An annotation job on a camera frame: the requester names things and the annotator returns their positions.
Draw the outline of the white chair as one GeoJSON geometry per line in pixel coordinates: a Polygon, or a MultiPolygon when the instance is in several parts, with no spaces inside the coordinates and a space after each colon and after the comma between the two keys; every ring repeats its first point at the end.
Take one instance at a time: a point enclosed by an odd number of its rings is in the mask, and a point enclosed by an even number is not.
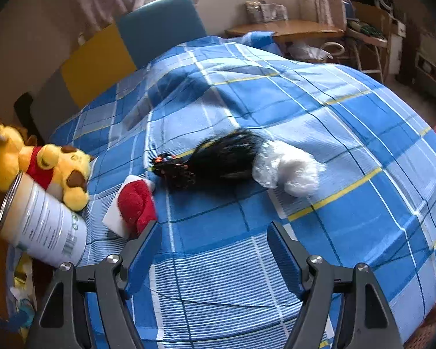
{"type": "Polygon", "coordinates": [[[384,83],[381,55],[386,48],[386,44],[376,45],[363,40],[346,38],[344,43],[326,42],[321,49],[331,55],[327,62],[349,66],[384,83]]]}

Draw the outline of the black hair wig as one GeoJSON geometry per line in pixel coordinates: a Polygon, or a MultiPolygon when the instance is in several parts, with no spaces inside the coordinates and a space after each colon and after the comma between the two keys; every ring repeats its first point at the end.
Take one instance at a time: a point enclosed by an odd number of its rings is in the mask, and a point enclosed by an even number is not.
{"type": "Polygon", "coordinates": [[[252,177],[254,160],[265,139],[247,129],[202,141],[184,157],[161,153],[152,160],[152,172],[172,190],[214,188],[252,177]]]}

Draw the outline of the white stuffing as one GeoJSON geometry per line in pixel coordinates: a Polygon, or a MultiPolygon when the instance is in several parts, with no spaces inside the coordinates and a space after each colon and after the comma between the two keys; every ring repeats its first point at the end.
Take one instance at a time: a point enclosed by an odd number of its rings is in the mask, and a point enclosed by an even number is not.
{"type": "Polygon", "coordinates": [[[282,187],[288,195],[303,198],[317,192],[325,170],[312,154],[280,140],[266,140],[253,160],[252,178],[264,188],[282,187]]]}

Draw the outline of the yellow bear plush toy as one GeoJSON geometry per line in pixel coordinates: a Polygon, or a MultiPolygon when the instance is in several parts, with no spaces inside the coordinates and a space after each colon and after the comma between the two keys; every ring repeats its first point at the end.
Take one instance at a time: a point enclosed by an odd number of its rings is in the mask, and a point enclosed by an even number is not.
{"type": "Polygon", "coordinates": [[[83,210],[89,202],[90,162],[93,156],[70,145],[39,146],[24,128],[0,120],[0,191],[24,172],[70,210],[83,210]]]}

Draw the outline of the white metal tin can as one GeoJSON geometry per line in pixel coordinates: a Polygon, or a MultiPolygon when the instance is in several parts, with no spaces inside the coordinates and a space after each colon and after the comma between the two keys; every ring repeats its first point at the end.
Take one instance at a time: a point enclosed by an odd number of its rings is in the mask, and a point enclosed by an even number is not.
{"type": "Polygon", "coordinates": [[[83,258],[86,223],[77,213],[20,172],[0,209],[0,238],[34,259],[58,267],[83,258]]]}

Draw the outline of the white foam sponge block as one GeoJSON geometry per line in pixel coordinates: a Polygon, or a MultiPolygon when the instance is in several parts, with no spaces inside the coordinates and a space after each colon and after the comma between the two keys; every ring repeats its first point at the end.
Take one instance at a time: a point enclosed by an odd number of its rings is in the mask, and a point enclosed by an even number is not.
{"type": "Polygon", "coordinates": [[[154,190],[155,184],[151,180],[127,176],[102,218],[102,223],[124,239],[138,237],[150,221],[156,220],[154,190]]]}

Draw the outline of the blue plaid bed cover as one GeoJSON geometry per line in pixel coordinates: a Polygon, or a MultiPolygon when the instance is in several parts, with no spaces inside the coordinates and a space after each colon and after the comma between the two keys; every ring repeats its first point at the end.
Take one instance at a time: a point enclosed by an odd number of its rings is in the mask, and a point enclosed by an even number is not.
{"type": "Polygon", "coordinates": [[[373,78],[282,58],[267,32],[182,42],[56,127],[52,142],[94,156],[79,265],[124,247],[102,217],[127,176],[238,128],[311,153],[321,186],[157,186],[163,241],[128,305],[147,347],[280,348],[301,303],[266,242],[274,220],[335,265],[370,265],[409,339],[436,304],[436,133],[373,78]]]}

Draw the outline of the clear containers on desk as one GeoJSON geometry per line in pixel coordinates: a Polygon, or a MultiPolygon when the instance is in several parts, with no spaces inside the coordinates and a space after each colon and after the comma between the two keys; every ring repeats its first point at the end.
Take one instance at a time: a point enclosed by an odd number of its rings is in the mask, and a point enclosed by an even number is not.
{"type": "Polygon", "coordinates": [[[251,24],[288,20],[287,8],[284,5],[267,3],[264,0],[247,1],[246,13],[251,24]]]}

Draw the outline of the wooden side desk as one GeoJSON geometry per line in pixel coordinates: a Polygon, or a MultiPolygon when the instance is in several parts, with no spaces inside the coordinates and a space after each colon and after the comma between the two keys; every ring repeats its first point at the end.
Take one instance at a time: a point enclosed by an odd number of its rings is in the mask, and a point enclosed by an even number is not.
{"type": "Polygon", "coordinates": [[[345,30],[312,21],[289,20],[244,24],[225,31],[229,37],[240,37],[249,32],[271,32],[277,43],[286,43],[299,40],[342,38],[345,30]]]}

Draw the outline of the grey yellow blue headboard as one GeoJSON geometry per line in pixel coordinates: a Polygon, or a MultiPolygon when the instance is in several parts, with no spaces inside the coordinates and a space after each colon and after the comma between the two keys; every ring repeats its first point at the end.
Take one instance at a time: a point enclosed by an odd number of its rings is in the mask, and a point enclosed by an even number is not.
{"type": "Polygon", "coordinates": [[[207,35],[198,0],[156,0],[119,18],[81,45],[35,96],[14,103],[39,142],[110,87],[182,42],[207,35]]]}

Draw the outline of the red fuzzy sock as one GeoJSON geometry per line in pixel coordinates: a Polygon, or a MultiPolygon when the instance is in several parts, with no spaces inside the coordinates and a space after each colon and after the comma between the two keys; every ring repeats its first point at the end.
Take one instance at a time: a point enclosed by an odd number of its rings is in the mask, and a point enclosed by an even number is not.
{"type": "Polygon", "coordinates": [[[157,220],[153,193],[144,180],[128,182],[121,188],[117,206],[131,238],[138,237],[148,223],[157,220]]]}

